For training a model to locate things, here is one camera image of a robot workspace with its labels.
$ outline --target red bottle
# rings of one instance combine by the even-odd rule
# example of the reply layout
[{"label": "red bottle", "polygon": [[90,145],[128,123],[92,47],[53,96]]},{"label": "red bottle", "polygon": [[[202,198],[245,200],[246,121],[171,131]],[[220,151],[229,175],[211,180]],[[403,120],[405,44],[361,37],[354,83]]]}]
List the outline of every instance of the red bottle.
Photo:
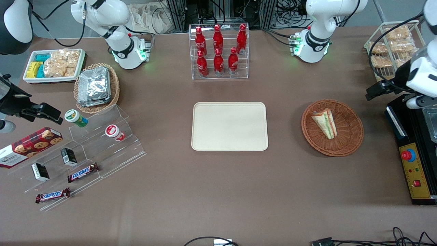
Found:
[{"label": "red bottle", "polygon": [[229,55],[228,66],[229,66],[230,75],[237,74],[238,55],[237,55],[237,48],[235,47],[231,48],[231,55]]},{"label": "red bottle", "polygon": [[208,66],[201,50],[197,51],[197,68],[201,78],[205,78],[208,75]]},{"label": "red bottle", "polygon": [[237,53],[238,54],[244,54],[246,51],[246,40],[247,40],[247,34],[246,34],[246,25],[241,24],[240,25],[240,31],[237,34]]},{"label": "red bottle", "polygon": [[205,37],[202,34],[202,28],[200,26],[196,27],[196,48],[197,50],[201,50],[203,55],[206,56],[206,41]]},{"label": "red bottle", "polygon": [[214,50],[220,49],[220,51],[223,53],[223,36],[220,32],[220,25],[214,26],[214,35],[212,36],[212,41],[214,43]]},{"label": "red bottle", "polygon": [[214,57],[214,72],[217,77],[221,77],[225,70],[223,69],[223,57],[220,49],[215,49],[215,57]]}]

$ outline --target yellow control panel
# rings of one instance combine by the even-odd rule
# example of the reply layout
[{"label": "yellow control panel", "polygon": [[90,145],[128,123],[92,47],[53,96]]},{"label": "yellow control panel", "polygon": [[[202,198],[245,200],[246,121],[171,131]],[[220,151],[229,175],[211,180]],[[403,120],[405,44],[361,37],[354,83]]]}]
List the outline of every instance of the yellow control panel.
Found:
[{"label": "yellow control panel", "polygon": [[408,188],[413,199],[430,199],[430,190],[423,173],[416,143],[399,148]]}]

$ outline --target wicker basket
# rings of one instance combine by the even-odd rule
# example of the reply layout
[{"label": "wicker basket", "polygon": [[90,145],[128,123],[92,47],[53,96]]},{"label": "wicker basket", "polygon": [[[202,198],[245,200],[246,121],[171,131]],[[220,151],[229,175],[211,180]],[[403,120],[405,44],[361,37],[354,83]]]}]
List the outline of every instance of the wicker basket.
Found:
[{"label": "wicker basket", "polygon": [[[337,128],[337,137],[329,140],[311,118],[314,112],[330,109]],[[358,115],[346,104],[335,100],[320,100],[306,108],[302,115],[302,131],[311,146],[329,156],[354,153],[364,138],[363,124]]]},{"label": "wicker basket", "polygon": [[[89,114],[98,113],[98,112],[116,104],[118,101],[118,97],[120,96],[120,84],[118,82],[118,77],[115,74],[115,71],[111,66],[104,64],[104,63],[97,63],[97,64],[93,64],[91,66],[86,67],[84,70],[91,70],[91,69],[94,69],[94,68],[99,67],[99,66],[106,67],[109,70],[109,79],[111,81],[112,100],[109,103],[100,104],[100,105],[91,106],[91,107],[82,107],[81,105],[79,105],[77,103],[76,104],[77,108],[82,112],[89,113]],[[74,94],[74,98],[76,99],[76,101],[77,101],[78,90],[79,90],[79,77],[77,77],[76,82],[74,82],[73,94]]]}]

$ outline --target gray floor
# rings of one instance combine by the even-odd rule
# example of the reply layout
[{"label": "gray floor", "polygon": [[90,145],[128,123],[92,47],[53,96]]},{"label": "gray floor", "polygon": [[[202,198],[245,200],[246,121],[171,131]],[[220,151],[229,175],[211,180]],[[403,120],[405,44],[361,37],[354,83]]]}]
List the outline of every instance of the gray floor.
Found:
[{"label": "gray floor", "polygon": [[[145,3],[152,0],[124,0],[130,3]],[[403,21],[417,15],[421,10],[425,0],[378,0],[387,21]],[[34,11],[45,17],[55,8],[61,0],[34,0]],[[82,25],[76,22],[70,12],[70,4],[64,4],[48,20],[44,21],[51,35],[41,26],[41,24],[32,17],[34,33],[43,38],[78,38],[82,32]],[[347,26],[368,26],[380,25],[381,19],[376,11],[373,0],[368,0],[366,8],[355,14]],[[433,37],[427,27],[422,31],[425,42],[429,42]],[[93,30],[85,27],[84,37],[98,37]],[[20,80],[21,73],[25,67],[26,59],[29,53],[21,55],[0,55],[0,74],[12,75],[11,81],[17,84]]]}]

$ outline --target brown tablecloth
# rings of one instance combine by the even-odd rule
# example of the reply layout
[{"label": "brown tablecloth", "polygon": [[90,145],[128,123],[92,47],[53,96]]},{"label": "brown tablecloth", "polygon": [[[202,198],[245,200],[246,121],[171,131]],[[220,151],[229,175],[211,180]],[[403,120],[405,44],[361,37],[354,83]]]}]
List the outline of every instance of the brown tablecloth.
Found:
[{"label": "brown tablecloth", "polygon": [[[47,213],[39,211],[34,195],[22,192],[20,180],[1,170],[1,244],[181,246],[214,235],[241,246],[298,246],[329,236],[387,240],[393,226],[408,236],[427,230],[436,237],[437,207],[411,205],[383,115],[394,96],[370,102],[364,96],[375,78],[362,46],[375,28],[339,28],[328,54],[316,64],[292,57],[286,46],[252,31],[249,79],[235,81],[192,81],[187,34],[156,36],[150,62],[134,70],[115,63],[104,39],[83,39],[77,47],[88,54],[87,65],[103,62],[116,70],[118,104],[130,115],[147,155]],[[57,48],[46,39],[35,39],[31,47]],[[34,102],[63,112],[75,108],[73,84],[22,81],[20,87],[33,94]],[[351,156],[326,157],[303,137],[302,112],[324,98],[348,104],[361,117],[364,142]],[[268,149],[192,150],[193,105],[216,101],[263,102]],[[17,129],[1,136],[0,148],[43,126],[64,134],[71,126],[9,119]]]}]

